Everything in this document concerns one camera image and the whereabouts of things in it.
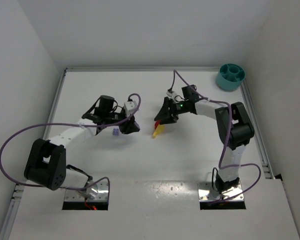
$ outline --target white wall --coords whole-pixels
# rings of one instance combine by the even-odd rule
[[[273,0],[19,0],[55,62],[69,66],[240,64]]]
[[[0,0],[0,146],[17,130],[47,122],[60,75],[17,0]],[[7,147],[4,166],[15,178],[23,180],[31,144],[43,131]],[[0,172],[0,230],[13,189]]]
[[[275,172],[300,234],[300,0],[277,0],[246,63]]]

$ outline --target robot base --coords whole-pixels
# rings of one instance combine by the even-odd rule
[[[201,182],[198,184],[199,202],[200,210],[230,210],[230,209],[246,209],[245,198],[242,193],[241,183],[237,187],[231,187],[230,189],[223,191],[219,194],[217,191],[213,190],[211,182]],[[234,195],[239,196],[221,203],[213,203],[218,200],[227,199]]]
[[[108,210],[109,185],[105,179],[93,186],[95,197],[89,198],[86,204],[97,210]],[[85,206],[85,197],[74,190],[65,190],[62,210],[90,210]]]

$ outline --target yellow block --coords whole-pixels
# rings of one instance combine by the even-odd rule
[[[162,133],[162,132],[164,131],[164,129],[165,129],[165,126],[159,124],[159,125],[156,127],[156,129],[155,129],[155,131],[154,131],[152,137],[155,139],[156,136],[157,136],[158,134],[160,134],[160,133]]]

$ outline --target white table surface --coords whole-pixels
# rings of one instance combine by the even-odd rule
[[[240,89],[225,92],[216,86],[216,72],[180,74],[204,96],[243,102]],[[52,122],[77,122],[100,95],[113,96],[120,105],[129,94],[138,93],[141,107],[135,117],[141,131],[112,136],[109,127],[67,152],[67,164],[94,179],[110,178],[108,211],[61,210],[64,190],[26,187],[11,240],[299,239],[281,182],[265,179],[263,173],[256,187],[244,195],[245,210],[200,210],[197,182],[218,165],[223,145],[214,120],[190,113],[180,115],[176,124],[167,125],[152,139],[153,119],[172,77],[171,71],[66,73]],[[177,78],[174,90],[182,94],[183,86]],[[49,136],[64,130],[51,127]],[[254,139],[241,162],[261,166]],[[241,168],[239,173],[244,189],[258,176],[255,167]]]

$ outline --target metal mounting plate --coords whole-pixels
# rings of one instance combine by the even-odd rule
[[[219,194],[217,191],[212,189],[211,182],[200,182],[198,183],[198,193],[199,193],[199,202],[200,209],[246,209],[245,207],[245,198],[242,193],[241,183],[237,187],[232,187],[226,191],[223,191],[222,194]],[[237,197],[228,200],[227,204],[210,204],[211,202],[218,201],[221,199],[226,200],[232,196]]]
[[[87,204],[102,204],[102,205],[107,205],[108,203],[108,192],[109,192],[109,184],[108,181],[105,179],[103,181],[100,181],[96,184],[96,186],[93,187],[95,194],[94,198],[87,199]],[[71,204],[79,204],[79,206],[83,206],[85,202],[85,198],[80,195],[77,191],[75,190],[66,190],[64,194],[64,199],[63,199],[63,209],[68,209],[65,208],[65,206],[75,206]]]

